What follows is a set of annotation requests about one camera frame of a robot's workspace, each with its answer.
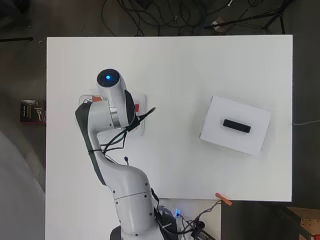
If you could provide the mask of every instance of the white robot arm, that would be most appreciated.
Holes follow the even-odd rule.
[[[137,117],[131,94],[116,70],[103,70],[97,82],[103,100],[82,103],[76,110],[76,118],[94,170],[100,182],[113,193],[121,237],[113,233],[111,239],[177,239],[166,237],[163,229],[159,228],[146,174],[135,167],[109,161],[101,150],[97,138],[99,132],[130,127],[137,122]]]

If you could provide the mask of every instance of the black slot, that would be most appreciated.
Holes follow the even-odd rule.
[[[237,123],[228,119],[225,119],[223,121],[223,126],[228,127],[228,128],[232,128],[234,130],[238,130],[240,132],[245,132],[245,133],[249,133],[251,130],[251,127],[248,125],[244,125],[241,123]]]

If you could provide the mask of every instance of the blue light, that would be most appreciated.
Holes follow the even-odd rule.
[[[176,217],[180,216],[180,209],[176,208]]]

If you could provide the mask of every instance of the white tabletop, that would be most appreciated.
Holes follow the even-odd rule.
[[[80,231],[55,239],[88,239],[92,231],[105,237],[104,228],[117,225],[112,196],[95,175],[74,115],[79,96],[95,88],[106,68],[117,69],[129,91],[157,107],[143,137],[128,139],[111,156],[128,156],[160,197],[212,199],[220,192],[291,200],[291,36],[49,38],[47,64],[46,224],[51,232],[64,223]],[[213,95],[272,112],[259,156],[199,139]]]

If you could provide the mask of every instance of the gray floor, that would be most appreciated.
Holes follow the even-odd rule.
[[[169,19],[166,1],[156,0],[163,9],[164,17]],[[206,1],[213,3],[210,10],[223,5],[225,0]],[[264,0],[259,7],[250,10],[246,16],[273,10],[280,0]],[[31,28],[5,29],[0,32],[1,38],[33,36],[33,42],[0,43],[1,72],[1,108],[5,113],[5,121],[0,122],[0,129],[15,143],[24,156],[32,155],[45,167],[45,127],[24,126],[19,123],[19,103],[21,99],[45,99],[46,96],[46,37],[48,36],[110,36],[103,26],[100,10],[103,0],[55,0],[32,1],[30,9]],[[233,5],[208,19],[212,22],[221,16],[225,20],[237,19],[247,8],[247,0],[234,0]],[[285,12],[286,31],[294,35],[294,71],[293,71],[293,119],[295,122],[305,122],[320,119],[319,77],[318,67],[320,56],[320,33],[318,23],[320,15],[319,1],[296,0]],[[109,27],[118,36],[134,36],[136,27],[119,7],[117,1],[108,0],[105,7],[105,19]],[[192,15],[197,18],[197,10],[192,9]],[[262,24],[265,20],[254,22]],[[142,25],[146,36],[156,36],[157,30]],[[270,28],[273,34],[280,34],[279,21]],[[177,30],[164,29],[164,36],[176,36]],[[198,35],[212,35],[213,31],[197,30]],[[228,35],[266,34],[264,31],[244,26],[235,26]],[[293,205],[308,208],[320,208],[320,124],[296,126],[293,131]],[[251,211],[256,209],[253,203],[239,202],[233,210],[223,207],[223,239],[254,239],[248,235],[249,227],[237,223],[252,218],[265,219],[266,213]],[[265,221],[255,222],[263,228]]]

